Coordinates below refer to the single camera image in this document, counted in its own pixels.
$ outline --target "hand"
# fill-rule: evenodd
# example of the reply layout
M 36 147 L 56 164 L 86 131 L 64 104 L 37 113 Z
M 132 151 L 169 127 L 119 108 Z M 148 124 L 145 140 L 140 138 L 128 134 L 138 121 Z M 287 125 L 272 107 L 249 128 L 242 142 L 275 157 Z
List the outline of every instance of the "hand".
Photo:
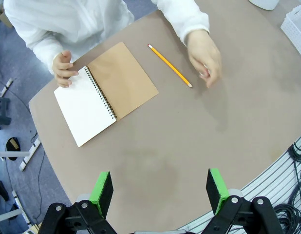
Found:
M 68 80 L 69 77 L 78 75 L 77 71 L 68 71 L 69 68 L 73 67 L 73 64 L 70 63 L 71 58 L 71 52 L 69 50 L 64 50 L 53 60 L 52 70 L 54 71 L 54 78 L 56 79 L 57 84 L 64 88 L 67 88 L 72 84 L 72 81 Z
M 192 31 L 187 36 L 190 62 L 209 88 L 222 76 L 221 54 L 205 30 Z

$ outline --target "white container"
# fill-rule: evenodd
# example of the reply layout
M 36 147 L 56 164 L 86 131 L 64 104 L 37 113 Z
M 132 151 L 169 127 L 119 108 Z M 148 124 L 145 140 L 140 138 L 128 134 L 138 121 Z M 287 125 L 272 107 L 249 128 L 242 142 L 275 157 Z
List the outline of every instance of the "white container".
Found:
M 281 29 L 301 54 L 301 5 L 286 14 Z
M 249 0 L 252 4 L 263 8 L 264 10 L 274 10 L 279 0 Z

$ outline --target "sleeve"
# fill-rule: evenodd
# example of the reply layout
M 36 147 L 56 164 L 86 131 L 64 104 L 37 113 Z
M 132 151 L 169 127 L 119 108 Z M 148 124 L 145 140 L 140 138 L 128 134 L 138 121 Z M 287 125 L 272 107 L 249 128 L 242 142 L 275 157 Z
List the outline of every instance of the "sleeve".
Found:
M 17 19 L 9 11 L 5 10 L 5 12 L 18 35 L 25 41 L 26 47 L 31 49 L 36 57 L 47 65 L 50 73 L 53 74 L 53 59 L 58 53 L 63 51 L 59 41 L 56 40 L 52 32 L 36 28 Z
M 185 44 L 188 33 L 198 29 L 209 32 L 209 17 L 200 11 L 194 0 L 151 0 L 157 4 L 176 34 Z

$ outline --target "white paper page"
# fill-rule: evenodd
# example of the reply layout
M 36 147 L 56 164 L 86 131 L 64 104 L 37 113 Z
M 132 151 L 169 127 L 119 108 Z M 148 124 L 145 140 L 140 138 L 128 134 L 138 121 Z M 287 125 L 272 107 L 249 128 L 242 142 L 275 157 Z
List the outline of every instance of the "white paper page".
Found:
M 116 122 L 109 114 L 84 68 L 69 78 L 69 88 L 58 87 L 54 94 L 73 137 L 80 147 Z

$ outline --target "white plastic basket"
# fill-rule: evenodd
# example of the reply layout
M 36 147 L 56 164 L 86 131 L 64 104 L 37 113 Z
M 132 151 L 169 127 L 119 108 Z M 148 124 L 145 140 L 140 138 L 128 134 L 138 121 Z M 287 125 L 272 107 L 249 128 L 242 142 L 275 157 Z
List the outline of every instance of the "white plastic basket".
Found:
M 301 54 L 301 5 L 286 14 L 281 29 Z

